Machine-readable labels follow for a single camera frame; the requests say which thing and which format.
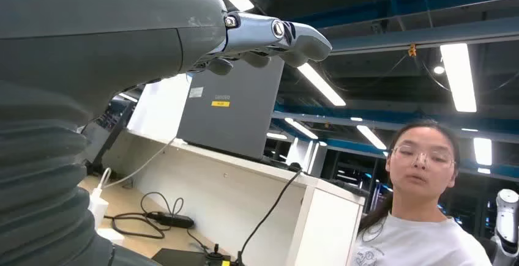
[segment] gray laptop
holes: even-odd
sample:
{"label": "gray laptop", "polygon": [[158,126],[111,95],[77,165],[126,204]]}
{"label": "gray laptop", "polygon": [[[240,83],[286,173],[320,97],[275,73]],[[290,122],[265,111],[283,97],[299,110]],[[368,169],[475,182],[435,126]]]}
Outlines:
{"label": "gray laptop", "polygon": [[177,137],[191,144],[261,159],[284,62],[264,68],[234,62],[225,76],[197,73]]}

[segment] cable clip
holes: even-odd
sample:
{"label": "cable clip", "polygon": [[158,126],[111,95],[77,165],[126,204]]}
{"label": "cable clip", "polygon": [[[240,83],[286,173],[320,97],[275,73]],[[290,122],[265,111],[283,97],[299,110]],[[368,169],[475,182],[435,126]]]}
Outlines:
{"label": "cable clip", "polygon": [[416,57],[416,44],[412,43],[409,47],[409,50],[407,50],[407,53],[409,54],[409,57]]}

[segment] yellow label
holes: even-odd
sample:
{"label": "yellow label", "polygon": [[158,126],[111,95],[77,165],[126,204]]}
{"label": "yellow label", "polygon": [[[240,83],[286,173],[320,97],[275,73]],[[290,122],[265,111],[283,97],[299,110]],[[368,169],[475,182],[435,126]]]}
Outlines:
{"label": "yellow label", "polygon": [[230,101],[213,101],[211,103],[211,106],[214,106],[214,107],[229,107],[229,106],[231,106],[231,102]]}

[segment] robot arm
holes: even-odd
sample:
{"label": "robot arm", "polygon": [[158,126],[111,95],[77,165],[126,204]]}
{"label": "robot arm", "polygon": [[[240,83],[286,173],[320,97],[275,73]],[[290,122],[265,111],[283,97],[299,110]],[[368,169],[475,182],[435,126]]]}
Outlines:
{"label": "robot arm", "polygon": [[519,195],[512,190],[501,190],[496,198],[498,215],[492,240],[496,242],[494,266],[513,266],[519,256],[518,209]]}
{"label": "robot arm", "polygon": [[322,60],[315,29],[222,0],[0,0],[0,265],[153,261],[94,231],[75,133],[121,90],[236,59]]}

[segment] white sticker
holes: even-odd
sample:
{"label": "white sticker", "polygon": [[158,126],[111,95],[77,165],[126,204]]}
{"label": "white sticker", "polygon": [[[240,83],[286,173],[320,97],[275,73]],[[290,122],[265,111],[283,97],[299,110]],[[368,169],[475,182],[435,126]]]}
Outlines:
{"label": "white sticker", "polygon": [[204,87],[192,87],[189,90],[190,98],[200,98],[202,97],[202,93],[204,92]]}

